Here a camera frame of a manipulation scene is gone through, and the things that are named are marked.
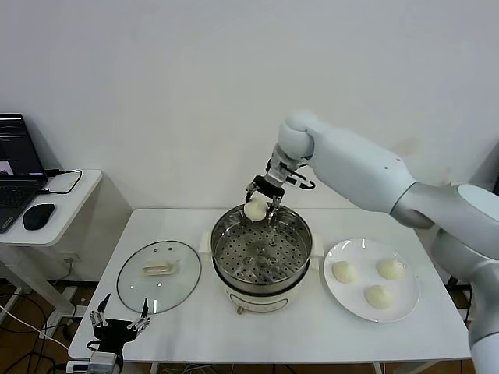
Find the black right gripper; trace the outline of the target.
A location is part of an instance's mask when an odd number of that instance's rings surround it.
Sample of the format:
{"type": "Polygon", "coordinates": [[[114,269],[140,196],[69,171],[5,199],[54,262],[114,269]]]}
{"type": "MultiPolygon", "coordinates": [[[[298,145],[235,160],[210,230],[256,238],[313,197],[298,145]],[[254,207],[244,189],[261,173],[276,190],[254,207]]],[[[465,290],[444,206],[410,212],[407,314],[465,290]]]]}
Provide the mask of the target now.
{"type": "Polygon", "coordinates": [[[284,196],[284,189],[281,186],[273,185],[262,175],[257,175],[246,187],[245,203],[248,203],[255,192],[266,197],[273,197],[272,203],[267,210],[267,222],[270,226],[274,225],[276,214],[281,205],[281,199],[284,196]]]}

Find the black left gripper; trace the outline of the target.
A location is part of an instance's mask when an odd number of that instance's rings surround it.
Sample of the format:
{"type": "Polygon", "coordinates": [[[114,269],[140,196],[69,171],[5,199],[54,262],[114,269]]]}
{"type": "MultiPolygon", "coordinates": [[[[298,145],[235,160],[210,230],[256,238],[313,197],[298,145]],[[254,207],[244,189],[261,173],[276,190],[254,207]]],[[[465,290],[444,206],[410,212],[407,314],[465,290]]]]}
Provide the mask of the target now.
{"type": "Polygon", "coordinates": [[[120,319],[105,319],[104,311],[111,295],[100,301],[96,310],[90,313],[94,336],[99,341],[98,351],[122,353],[126,343],[135,340],[135,331],[141,333],[150,325],[148,298],[144,299],[140,318],[134,322],[120,319]]]}

